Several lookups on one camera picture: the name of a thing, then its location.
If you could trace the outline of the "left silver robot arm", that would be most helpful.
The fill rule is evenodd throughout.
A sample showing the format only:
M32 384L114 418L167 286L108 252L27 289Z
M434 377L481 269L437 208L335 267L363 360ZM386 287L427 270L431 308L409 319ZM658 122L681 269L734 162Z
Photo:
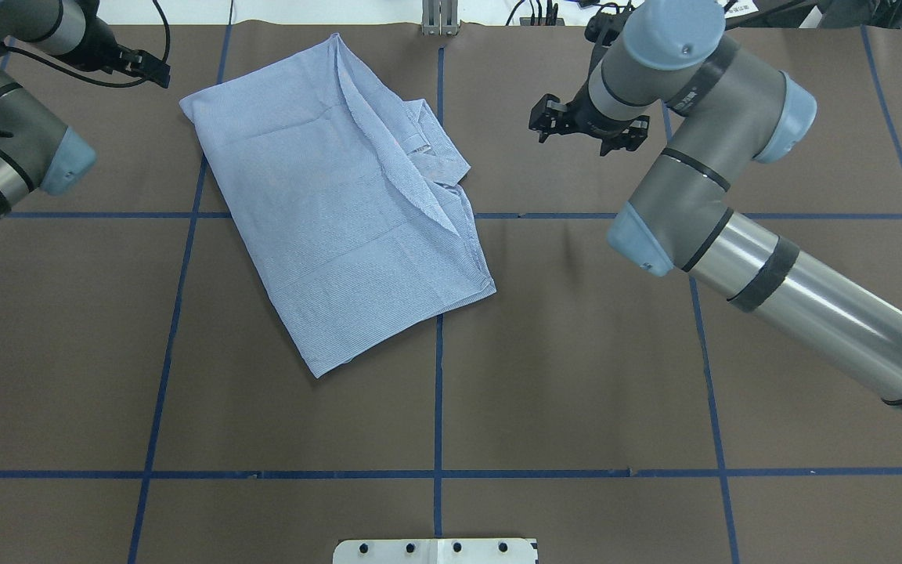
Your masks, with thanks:
M115 89L171 81L168 19L162 19L164 51L157 56L121 45L98 7L96 1L0 1L0 221L36 190L68 192L97 158L78 132L4 71L8 54L82 81L91 72L125 75L125 82L110 83Z

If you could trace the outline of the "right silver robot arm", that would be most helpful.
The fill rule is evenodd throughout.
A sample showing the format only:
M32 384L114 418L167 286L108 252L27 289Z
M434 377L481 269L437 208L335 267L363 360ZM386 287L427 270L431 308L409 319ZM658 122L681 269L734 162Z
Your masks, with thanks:
M662 277L680 270L731 306L816 350L902 414L902 310L727 206L751 163L804 139L817 101L727 35L716 1L645 1L594 47L586 81L563 103L545 94L529 128L583 133L601 156L636 150L662 101L680 127L620 208L609 246Z

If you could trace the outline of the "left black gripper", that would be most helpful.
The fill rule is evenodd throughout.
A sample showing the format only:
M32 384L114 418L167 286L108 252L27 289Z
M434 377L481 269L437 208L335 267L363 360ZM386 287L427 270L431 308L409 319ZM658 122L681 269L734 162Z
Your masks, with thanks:
M85 35L67 54L67 64L86 72L112 74L118 71L130 78L153 82L162 89L171 85L168 62L141 49L120 47L110 25L97 16L86 22Z

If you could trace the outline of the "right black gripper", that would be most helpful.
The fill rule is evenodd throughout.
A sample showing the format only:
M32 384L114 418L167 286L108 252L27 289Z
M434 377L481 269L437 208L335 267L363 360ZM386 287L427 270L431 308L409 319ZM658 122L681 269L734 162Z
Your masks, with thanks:
M536 132L538 143L546 143L549 136L583 133L601 139L599 156L616 150L636 151L648 138L650 117L637 117L622 131L616 131L616 121L605 117L590 100L587 90L579 90L569 103L562 103L554 94L544 94L531 108L529 131Z

